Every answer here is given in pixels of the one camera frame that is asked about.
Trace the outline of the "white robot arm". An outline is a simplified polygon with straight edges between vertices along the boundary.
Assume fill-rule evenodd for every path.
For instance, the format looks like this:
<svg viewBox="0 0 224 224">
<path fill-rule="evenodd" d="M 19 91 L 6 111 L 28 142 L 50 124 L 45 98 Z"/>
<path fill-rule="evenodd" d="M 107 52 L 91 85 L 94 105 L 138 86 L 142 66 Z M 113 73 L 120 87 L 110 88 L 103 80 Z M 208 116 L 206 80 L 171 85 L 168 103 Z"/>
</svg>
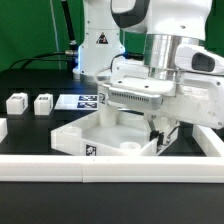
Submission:
<svg viewBox="0 0 224 224">
<path fill-rule="evenodd" d="M 142 112 L 167 146 L 180 122 L 224 127 L 224 58 L 207 51 L 212 0 L 83 0 L 77 73 L 98 84 L 100 123 Z"/>
</svg>

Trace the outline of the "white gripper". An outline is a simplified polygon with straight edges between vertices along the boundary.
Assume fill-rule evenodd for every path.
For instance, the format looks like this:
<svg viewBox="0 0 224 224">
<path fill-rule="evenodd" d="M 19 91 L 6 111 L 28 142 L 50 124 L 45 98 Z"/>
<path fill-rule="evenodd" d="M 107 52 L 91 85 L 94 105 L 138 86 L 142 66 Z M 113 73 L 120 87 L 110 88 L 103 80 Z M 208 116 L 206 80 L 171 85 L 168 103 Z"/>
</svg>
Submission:
<svg viewBox="0 0 224 224">
<path fill-rule="evenodd" d="M 156 129 L 156 117 L 214 129 L 224 127 L 223 77 L 181 72 L 177 79 L 164 80 L 151 77 L 149 68 L 141 62 L 115 59 L 104 87 L 109 105 L 150 115 L 149 140 L 156 139 L 158 147 L 163 144 L 164 133 Z M 170 144 L 179 126 L 177 122 L 165 145 Z"/>
</svg>

